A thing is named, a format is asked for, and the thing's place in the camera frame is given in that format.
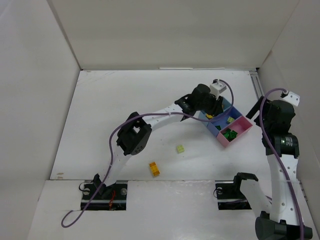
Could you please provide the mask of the green lego brick studs up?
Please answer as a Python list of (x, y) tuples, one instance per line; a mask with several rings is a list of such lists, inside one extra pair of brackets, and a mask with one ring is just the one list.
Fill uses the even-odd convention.
[(223, 136), (224, 136), (226, 139), (228, 139), (228, 138), (229, 138), (229, 133), (228, 133), (228, 132), (225, 132), (225, 133), (223, 134)]

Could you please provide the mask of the small green lego brick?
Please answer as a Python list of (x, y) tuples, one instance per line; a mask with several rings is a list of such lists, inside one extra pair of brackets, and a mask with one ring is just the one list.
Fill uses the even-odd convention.
[(229, 140), (229, 141), (233, 141), (233, 140), (237, 137), (237, 135), (238, 135), (238, 133), (237, 133), (236, 131), (231, 130), (231, 131), (229, 132), (229, 138), (228, 138), (228, 140)]

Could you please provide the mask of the orange long lego brick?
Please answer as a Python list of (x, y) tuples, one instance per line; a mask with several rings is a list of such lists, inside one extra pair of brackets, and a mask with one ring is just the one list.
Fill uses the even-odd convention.
[(149, 168), (150, 168), (150, 171), (154, 177), (157, 177), (160, 175), (160, 171), (159, 171), (158, 166), (155, 162), (151, 162), (149, 164)]

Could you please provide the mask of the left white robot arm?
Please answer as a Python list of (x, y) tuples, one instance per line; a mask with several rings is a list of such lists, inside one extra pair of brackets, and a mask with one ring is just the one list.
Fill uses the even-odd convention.
[(214, 117), (221, 116), (224, 110), (220, 94), (226, 88), (226, 84), (217, 79), (210, 86), (200, 83), (192, 93), (162, 110), (145, 114), (131, 113), (109, 137), (109, 167), (103, 179), (96, 174), (92, 181), (99, 195), (106, 196), (113, 190), (122, 168), (132, 156), (145, 149), (152, 132), (187, 119), (209, 122), (210, 119), (195, 117), (195, 113), (200, 111)]

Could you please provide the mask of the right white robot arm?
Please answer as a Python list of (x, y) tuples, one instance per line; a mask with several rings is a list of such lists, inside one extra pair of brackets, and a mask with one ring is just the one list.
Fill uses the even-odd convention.
[(297, 165), (300, 155), (298, 138), (290, 133), (295, 110), (284, 100), (264, 99), (246, 115), (262, 130), (270, 178), (271, 197), (262, 191), (259, 180), (253, 173), (239, 172), (233, 179), (234, 188), (248, 201), (256, 217), (255, 234), (259, 240), (310, 240), (313, 230), (303, 222), (296, 190)]

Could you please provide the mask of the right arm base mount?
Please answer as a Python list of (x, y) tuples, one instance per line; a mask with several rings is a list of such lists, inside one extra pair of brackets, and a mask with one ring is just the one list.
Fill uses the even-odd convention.
[(215, 181), (213, 196), (217, 199), (217, 207), (225, 210), (251, 210), (251, 206), (245, 196), (231, 180)]

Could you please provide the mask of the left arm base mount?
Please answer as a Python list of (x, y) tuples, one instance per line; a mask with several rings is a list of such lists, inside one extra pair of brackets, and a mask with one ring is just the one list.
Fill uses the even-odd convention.
[[(80, 209), (83, 210), (96, 191), (91, 182), (82, 182), (78, 189), (81, 191)], [(107, 196), (95, 195), (86, 211), (125, 211), (127, 208), (128, 182), (117, 181)]]

